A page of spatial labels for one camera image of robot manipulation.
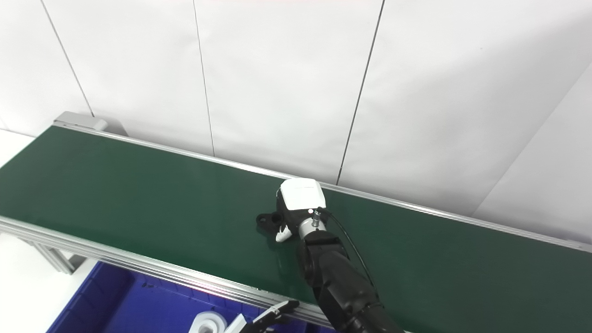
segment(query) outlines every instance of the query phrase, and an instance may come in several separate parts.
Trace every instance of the white floor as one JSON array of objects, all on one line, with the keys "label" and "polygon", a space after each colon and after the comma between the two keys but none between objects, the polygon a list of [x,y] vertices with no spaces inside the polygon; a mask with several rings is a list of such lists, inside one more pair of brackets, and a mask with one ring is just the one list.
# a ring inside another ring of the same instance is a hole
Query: white floor
[{"label": "white floor", "polygon": [[[0,130],[0,166],[32,140]],[[32,246],[0,233],[0,332],[46,332],[95,263],[58,273]]]}]

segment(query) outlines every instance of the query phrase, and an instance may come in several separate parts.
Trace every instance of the panel seam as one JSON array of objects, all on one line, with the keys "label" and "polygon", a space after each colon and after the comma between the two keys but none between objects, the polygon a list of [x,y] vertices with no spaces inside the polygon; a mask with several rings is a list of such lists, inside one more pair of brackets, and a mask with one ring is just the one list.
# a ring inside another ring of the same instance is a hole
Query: panel seam
[{"label": "panel seam", "polygon": [[92,111],[91,104],[88,103],[88,98],[86,97],[86,94],[84,93],[84,90],[82,89],[82,85],[80,84],[80,80],[78,79],[78,76],[76,75],[76,72],[74,71],[74,67],[72,66],[72,62],[70,61],[70,57],[68,57],[68,54],[66,53],[66,49],[64,48],[64,44],[62,43],[62,39],[57,34],[56,26],[53,24],[52,18],[49,16],[49,12],[47,10],[47,7],[45,6],[45,2],[43,0],[39,0],[39,1],[41,1],[41,5],[43,6],[43,10],[45,11],[45,14],[47,15],[47,19],[49,20],[49,24],[52,26],[53,33],[56,35],[58,43],[60,43],[60,47],[62,48],[62,52],[64,53],[64,56],[66,57],[66,61],[68,62],[68,66],[70,66],[70,70],[72,71],[72,74],[74,75],[74,79],[76,80],[76,84],[78,84],[78,88],[80,89],[80,92],[82,93],[82,97],[84,98],[84,102],[86,102],[86,106],[88,107],[88,110],[91,112],[91,116],[94,117],[95,113]]},{"label": "panel seam", "polygon": [[343,171],[343,163],[345,162],[345,155],[348,152],[349,140],[352,137],[353,124],[356,121],[356,115],[358,113],[358,107],[360,105],[360,98],[362,97],[362,91],[364,89],[364,82],[366,82],[366,74],[368,74],[368,67],[370,65],[370,59],[372,57],[372,51],[374,50],[374,43],[376,42],[376,36],[378,34],[378,27],[380,26],[380,19],[382,17],[382,9],[384,8],[384,2],[385,2],[385,0],[382,0],[382,4],[380,5],[380,12],[378,13],[378,19],[376,21],[376,28],[374,29],[374,35],[372,36],[372,44],[370,44],[370,51],[368,53],[368,60],[366,61],[366,68],[364,69],[364,75],[362,76],[362,84],[360,85],[358,99],[356,100],[356,107],[353,110],[352,123],[349,126],[348,139],[345,141],[345,148],[343,150],[343,157],[341,159],[341,165],[339,166],[339,173],[337,174],[337,181],[335,182],[335,185],[339,185],[339,180],[341,179],[341,172]]},{"label": "panel seam", "polygon": [[212,132],[212,119],[210,117],[210,103],[208,101],[208,89],[205,86],[204,55],[201,53],[200,27],[197,24],[197,7],[195,6],[195,0],[193,0],[193,14],[195,16],[195,31],[197,32],[197,45],[200,50],[201,77],[204,81],[205,109],[208,113],[208,124],[210,125],[210,142],[212,143],[212,156],[216,157],[216,152],[214,150],[214,133]]},{"label": "panel seam", "polygon": [[565,99],[565,97],[567,97],[567,95],[570,94],[570,91],[578,83],[578,81],[580,80],[580,78],[582,77],[582,75],[584,75],[584,73],[586,73],[586,71],[590,67],[590,65],[592,65],[592,61],[588,64],[588,66],[586,66],[584,68],[584,70],[582,71],[582,73],[574,81],[574,84],[571,85],[571,87],[568,89],[568,91],[565,93],[565,95],[561,98],[561,100],[559,101],[559,103],[557,103],[557,105],[555,106],[555,108],[553,109],[553,111],[551,111],[549,113],[549,115],[547,116],[547,118],[545,118],[545,121],[542,122],[542,124],[539,126],[539,128],[536,130],[536,132],[532,135],[532,137],[530,137],[530,139],[524,145],[524,147],[522,147],[522,150],[518,153],[518,155],[516,155],[516,158],[514,158],[514,160],[511,163],[508,164],[508,167],[506,168],[506,170],[504,171],[504,173],[496,181],[496,183],[491,187],[491,189],[485,195],[485,197],[483,198],[483,200],[481,200],[481,203],[479,204],[479,206],[477,206],[477,208],[475,208],[475,210],[469,216],[473,217],[476,214],[476,212],[479,210],[479,208],[481,208],[481,206],[483,205],[483,203],[486,201],[487,198],[489,198],[489,195],[493,192],[493,190],[496,188],[496,186],[498,186],[498,184],[500,183],[500,181],[504,178],[504,176],[506,176],[506,174],[508,173],[508,171],[510,171],[510,168],[512,167],[512,165],[514,165],[516,163],[516,161],[520,158],[520,156],[522,155],[522,153],[524,153],[524,151],[530,145],[530,143],[535,138],[535,136],[540,132],[540,129],[543,128],[543,126],[547,123],[547,121],[549,121],[549,118],[551,118],[551,116],[556,112],[557,108],[559,107],[559,105],[561,105],[561,103],[563,102],[563,100]]}]

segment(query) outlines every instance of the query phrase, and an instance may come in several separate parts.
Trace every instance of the black object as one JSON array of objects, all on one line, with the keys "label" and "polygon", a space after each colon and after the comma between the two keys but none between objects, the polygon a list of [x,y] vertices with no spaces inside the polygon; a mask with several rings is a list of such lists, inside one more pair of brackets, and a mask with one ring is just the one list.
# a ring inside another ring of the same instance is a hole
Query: black object
[{"label": "black object", "polygon": [[[290,211],[278,191],[277,211],[260,214],[257,224],[275,237],[282,228],[293,235],[310,217],[308,210]],[[327,214],[321,219],[327,220]],[[317,230],[300,240],[297,249],[300,272],[333,328],[344,333],[404,333],[387,315],[376,290],[349,261],[341,240]]]},{"label": "black object", "polygon": [[240,333],[264,333],[271,325],[287,324],[289,318],[286,314],[293,313],[294,309],[300,305],[297,300],[289,300],[282,307],[277,308],[277,311],[267,311],[263,316],[259,316],[255,321],[247,323]]}]

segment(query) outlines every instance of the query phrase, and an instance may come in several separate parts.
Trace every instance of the green conveyor belt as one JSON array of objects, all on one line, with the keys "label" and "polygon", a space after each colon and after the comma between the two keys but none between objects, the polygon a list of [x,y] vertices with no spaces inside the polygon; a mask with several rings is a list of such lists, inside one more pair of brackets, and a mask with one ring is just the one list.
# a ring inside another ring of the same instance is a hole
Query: green conveyor belt
[{"label": "green conveyor belt", "polygon": [[[314,303],[255,228],[281,182],[51,127],[0,169],[0,215]],[[324,192],[406,330],[592,332],[591,253]]]}]

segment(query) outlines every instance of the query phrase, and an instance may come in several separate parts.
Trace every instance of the white object in bin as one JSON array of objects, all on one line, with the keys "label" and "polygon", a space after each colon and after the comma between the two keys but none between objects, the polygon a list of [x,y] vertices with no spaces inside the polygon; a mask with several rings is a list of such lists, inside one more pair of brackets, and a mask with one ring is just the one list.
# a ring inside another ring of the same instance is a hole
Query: white object in bin
[{"label": "white object in bin", "polygon": [[226,331],[226,319],[214,311],[199,313],[193,319],[189,329],[189,333],[224,333],[224,331]]},{"label": "white object in bin", "polygon": [[244,318],[242,313],[230,323],[225,333],[239,333],[247,325],[247,320]]}]

